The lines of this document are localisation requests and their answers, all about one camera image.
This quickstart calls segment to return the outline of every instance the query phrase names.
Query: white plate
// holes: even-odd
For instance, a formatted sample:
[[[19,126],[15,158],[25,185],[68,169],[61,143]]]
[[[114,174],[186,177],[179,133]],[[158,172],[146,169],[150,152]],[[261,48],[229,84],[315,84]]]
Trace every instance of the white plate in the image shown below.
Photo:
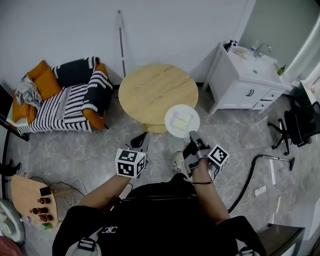
[[[172,125],[174,119],[178,114],[189,114],[191,116],[190,122],[187,124],[185,130],[177,128]],[[170,108],[165,114],[164,124],[169,133],[178,138],[187,138],[191,131],[198,131],[200,126],[200,118],[198,113],[188,105],[175,105]]]

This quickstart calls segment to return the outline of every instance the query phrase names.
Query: shoe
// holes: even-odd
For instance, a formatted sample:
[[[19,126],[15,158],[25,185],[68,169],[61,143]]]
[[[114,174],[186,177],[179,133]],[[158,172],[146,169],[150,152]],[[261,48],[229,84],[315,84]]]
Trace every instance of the shoe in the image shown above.
[[[182,151],[174,152],[172,155],[172,165],[171,165],[171,173],[172,175],[176,175],[177,172],[181,173],[181,168],[184,165],[184,155]]]

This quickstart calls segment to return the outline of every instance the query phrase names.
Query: orange cushion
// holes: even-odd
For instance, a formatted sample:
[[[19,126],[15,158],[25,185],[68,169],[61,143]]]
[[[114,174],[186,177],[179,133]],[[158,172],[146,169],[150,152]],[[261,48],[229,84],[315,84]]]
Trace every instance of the orange cushion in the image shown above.
[[[43,101],[57,95],[62,90],[51,68],[40,75],[34,83]]]
[[[48,64],[44,60],[41,60],[41,62],[34,69],[29,71],[27,75],[31,77],[33,80],[36,80],[49,68],[50,67],[48,66]]]
[[[100,63],[98,65],[95,66],[95,70],[101,70],[106,76],[108,76],[108,73],[107,73],[107,69],[106,69],[106,66],[105,64],[103,63]]]
[[[13,103],[12,103],[12,121],[17,122],[21,118],[27,118],[29,116],[30,105],[23,102],[22,105],[18,105],[16,99],[16,90],[13,90]]]
[[[83,115],[86,117],[86,119],[89,120],[90,124],[99,130],[102,130],[105,128],[105,120],[107,117],[107,111],[103,112],[103,119],[99,118],[96,112],[94,112],[92,109],[84,109]]]
[[[26,118],[28,125],[30,125],[36,119],[37,109],[35,106],[30,106],[29,116]]]

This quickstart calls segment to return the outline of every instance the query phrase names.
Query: faucet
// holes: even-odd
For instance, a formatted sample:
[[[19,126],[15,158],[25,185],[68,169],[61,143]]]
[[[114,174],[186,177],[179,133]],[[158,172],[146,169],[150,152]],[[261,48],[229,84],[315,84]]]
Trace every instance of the faucet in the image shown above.
[[[269,48],[269,53],[271,53],[271,47],[269,46],[269,44],[267,43],[262,43],[259,45],[259,47],[254,51],[253,56],[257,58],[257,56],[259,56],[260,50],[262,48],[262,46],[267,46]]]

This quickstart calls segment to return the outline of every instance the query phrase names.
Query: black t-shirt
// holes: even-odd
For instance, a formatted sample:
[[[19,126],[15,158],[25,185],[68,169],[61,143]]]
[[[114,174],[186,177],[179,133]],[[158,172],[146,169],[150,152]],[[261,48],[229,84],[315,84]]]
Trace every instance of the black t-shirt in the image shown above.
[[[260,240],[245,217],[228,219],[217,226],[201,212],[196,199],[120,201],[107,212],[74,206],[55,237],[52,255],[65,255],[71,245],[101,227],[97,243],[102,255],[192,251],[237,255],[236,239],[264,255]]]

